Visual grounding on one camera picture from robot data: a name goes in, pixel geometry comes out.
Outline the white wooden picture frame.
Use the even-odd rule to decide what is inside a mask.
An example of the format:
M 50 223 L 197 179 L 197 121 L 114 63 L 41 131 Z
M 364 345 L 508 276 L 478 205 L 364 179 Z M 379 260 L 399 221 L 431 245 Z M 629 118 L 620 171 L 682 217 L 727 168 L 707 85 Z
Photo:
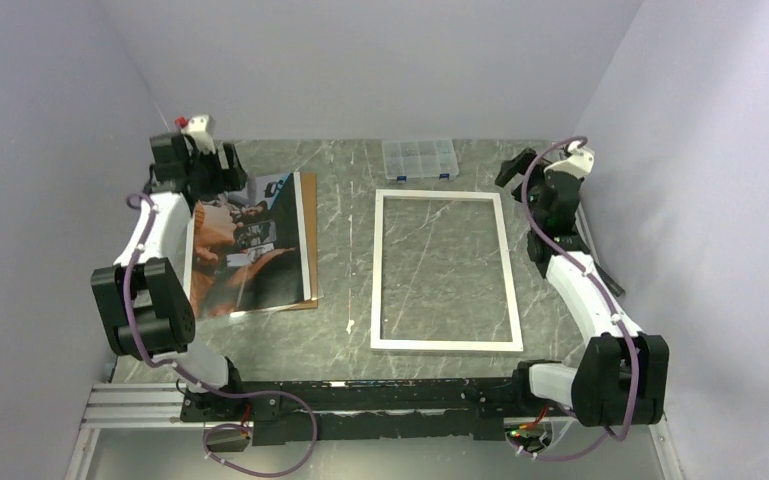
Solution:
M 488 202 L 493 206 L 498 251 L 501 258 L 502 276 L 506 294 L 506 312 L 511 333 L 509 342 L 497 341 L 443 341 L 384 339 L 382 337 L 382 280 L 383 280 L 383 238 L 385 201 L 402 200 L 446 200 L 454 202 Z M 502 210 L 501 196 L 495 192 L 433 191 L 378 189 L 375 195 L 373 271 L 370 313 L 370 348 L 381 351 L 416 352 L 485 352 L 520 353 L 524 350 L 523 333 L 520 323 L 516 290 L 510 261 L 510 249 Z

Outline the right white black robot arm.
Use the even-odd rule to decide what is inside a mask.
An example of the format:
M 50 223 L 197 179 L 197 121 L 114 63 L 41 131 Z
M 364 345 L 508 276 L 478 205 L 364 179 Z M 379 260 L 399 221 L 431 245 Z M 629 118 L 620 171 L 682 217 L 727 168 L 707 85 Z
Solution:
M 585 342 L 579 364 L 521 363 L 510 401 L 524 415 L 547 402 L 572 410 L 588 427 L 625 427 L 661 421 L 664 413 L 669 347 L 660 335 L 643 332 L 619 305 L 619 287 L 603 276 L 578 227 L 580 190 L 593 153 L 579 144 L 548 162 L 526 148 L 502 163 L 495 183 L 522 182 L 513 198 L 525 206 L 530 230 L 529 259 L 557 291 Z

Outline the printed photo poster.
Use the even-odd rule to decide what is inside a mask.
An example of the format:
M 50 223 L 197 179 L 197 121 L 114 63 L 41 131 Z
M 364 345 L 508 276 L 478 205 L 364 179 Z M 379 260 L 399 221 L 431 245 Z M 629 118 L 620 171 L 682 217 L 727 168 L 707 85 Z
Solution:
M 311 298 L 296 172 L 259 176 L 199 201 L 185 282 L 199 320 L 282 311 Z

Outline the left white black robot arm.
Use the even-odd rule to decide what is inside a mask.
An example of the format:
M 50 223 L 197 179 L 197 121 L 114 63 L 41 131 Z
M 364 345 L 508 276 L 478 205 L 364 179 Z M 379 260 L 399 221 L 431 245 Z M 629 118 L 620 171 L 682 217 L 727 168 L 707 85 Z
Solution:
M 182 129 L 151 137 L 153 162 L 141 190 L 126 198 L 139 218 L 112 265 L 90 279 L 108 344 L 151 368 L 167 367 L 190 391 L 207 394 L 223 420 L 238 417 L 245 390 L 233 363 L 196 338 L 195 314 L 170 259 L 200 200 L 246 183 L 235 149 L 208 132 Z

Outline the brown backing board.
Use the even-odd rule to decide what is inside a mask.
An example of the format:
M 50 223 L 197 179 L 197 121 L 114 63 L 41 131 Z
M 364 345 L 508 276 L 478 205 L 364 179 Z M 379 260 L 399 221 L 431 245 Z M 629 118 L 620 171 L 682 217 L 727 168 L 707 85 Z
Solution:
M 318 275 L 318 238 L 317 238 L 317 182 L 316 175 L 312 172 L 296 172 L 297 196 L 302 201 L 304 215 L 308 269 L 310 274 L 311 298 L 291 306 L 282 307 L 282 310 L 307 310 L 318 307 L 320 294 L 320 282 Z

